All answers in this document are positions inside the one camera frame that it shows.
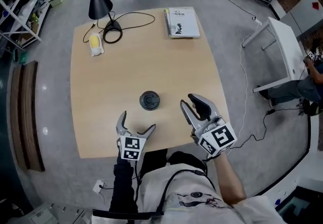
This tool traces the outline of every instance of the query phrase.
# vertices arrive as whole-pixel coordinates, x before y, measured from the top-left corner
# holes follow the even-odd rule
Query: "person's arm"
[[[319,73],[310,58],[305,59],[310,75],[316,84],[323,84],[323,74]]]
[[[115,181],[109,211],[117,213],[136,213],[137,204],[134,201],[132,188],[133,167],[126,159],[121,159],[120,152],[114,167]]]
[[[245,200],[247,197],[242,183],[233,170],[225,152],[214,159],[214,164],[216,165],[218,183],[224,202],[228,205],[233,205]]]

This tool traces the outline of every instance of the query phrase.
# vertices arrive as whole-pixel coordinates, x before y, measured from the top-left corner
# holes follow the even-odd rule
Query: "black lid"
[[[145,110],[155,110],[159,106],[160,98],[156,92],[146,91],[139,98],[140,105]]]

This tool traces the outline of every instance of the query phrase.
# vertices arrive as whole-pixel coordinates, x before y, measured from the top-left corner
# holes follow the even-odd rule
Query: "person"
[[[225,153],[212,159],[217,169],[219,191],[207,177],[205,164],[195,156],[177,151],[167,160],[166,154],[167,149],[164,149],[147,152],[144,156],[138,193],[140,212],[155,212],[159,208],[163,215],[140,223],[285,223],[266,196],[247,198]],[[133,167],[120,158],[120,153],[114,174],[110,212],[137,213],[131,186]],[[92,217],[93,224],[114,221],[120,222],[119,219]]]
[[[310,72],[304,80],[289,81],[278,88],[259,91],[259,95],[268,100],[271,107],[298,98],[320,103],[323,98],[323,64],[315,67],[308,57],[304,62]]]

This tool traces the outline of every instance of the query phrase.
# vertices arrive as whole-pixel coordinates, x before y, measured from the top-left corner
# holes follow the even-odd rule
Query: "lamp base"
[[[109,31],[119,31],[120,36],[115,41],[107,41],[105,39],[105,36],[107,35],[107,33]],[[107,23],[107,25],[105,26],[104,30],[103,30],[103,40],[105,41],[105,43],[108,43],[108,44],[117,43],[122,38],[122,35],[123,35],[122,28],[121,28],[120,24],[116,20],[110,20]]]

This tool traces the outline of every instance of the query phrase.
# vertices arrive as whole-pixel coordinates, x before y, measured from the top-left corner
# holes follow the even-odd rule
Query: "desk lamp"
[[[109,15],[110,21],[107,23],[103,31],[103,40],[108,44],[113,44],[118,42],[123,35],[120,24],[111,18],[110,11],[112,10],[112,6],[113,4],[110,0],[91,0],[90,8],[89,8],[89,17],[93,20],[101,19],[105,17],[107,14]],[[106,41],[105,35],[109,31],[119,31],[120,32],[119,38],[112,42]]]

